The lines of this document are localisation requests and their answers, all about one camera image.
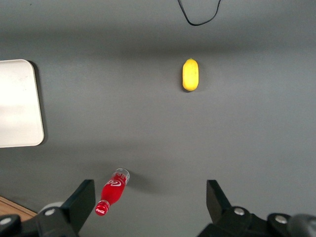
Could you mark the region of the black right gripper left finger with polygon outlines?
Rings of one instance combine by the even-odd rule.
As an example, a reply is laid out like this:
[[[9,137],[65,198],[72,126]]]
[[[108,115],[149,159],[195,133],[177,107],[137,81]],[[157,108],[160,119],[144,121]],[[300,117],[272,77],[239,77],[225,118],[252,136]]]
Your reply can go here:
[[[45,208],[37,215],[39,236],[78,237],[94,206],[94,180],[84,180],[61,206]]]

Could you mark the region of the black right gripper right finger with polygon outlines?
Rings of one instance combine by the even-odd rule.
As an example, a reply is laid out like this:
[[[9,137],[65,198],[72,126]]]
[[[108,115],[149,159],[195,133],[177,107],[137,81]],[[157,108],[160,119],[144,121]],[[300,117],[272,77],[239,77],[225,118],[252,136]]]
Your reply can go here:
[[[206,206],[212,223],[200,237],[244,237],[251,224],[251,214],[243,207],[232,206],[216,180],[206,185]]]

